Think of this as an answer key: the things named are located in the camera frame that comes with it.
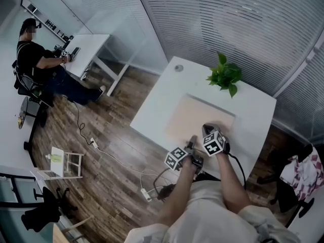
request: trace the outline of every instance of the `sneaker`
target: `sneaker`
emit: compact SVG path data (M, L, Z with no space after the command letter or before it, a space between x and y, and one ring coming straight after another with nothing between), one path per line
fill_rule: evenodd
M101 91L101 94L100 94L100 96L98 97L98 99L103 95L103 93L106 91L106 86L101 86L100 88L99 88L99 90Z

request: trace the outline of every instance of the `man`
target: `man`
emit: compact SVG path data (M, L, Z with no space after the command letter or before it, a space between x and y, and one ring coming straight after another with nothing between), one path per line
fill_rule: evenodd
M36 34L35 19L26 19L20 29L17 45L17 65L20 71L42 85L45 92L65 95L81 105L97 101L106 87L88 89L72 78L61 66L69 62L68 57L55 58L53 52L45 50L31 40Z
M130 231L125 243L300 242L267 208L253 206L228 159L217 154L221 181L192 183L185 159L178 182L155 224Z

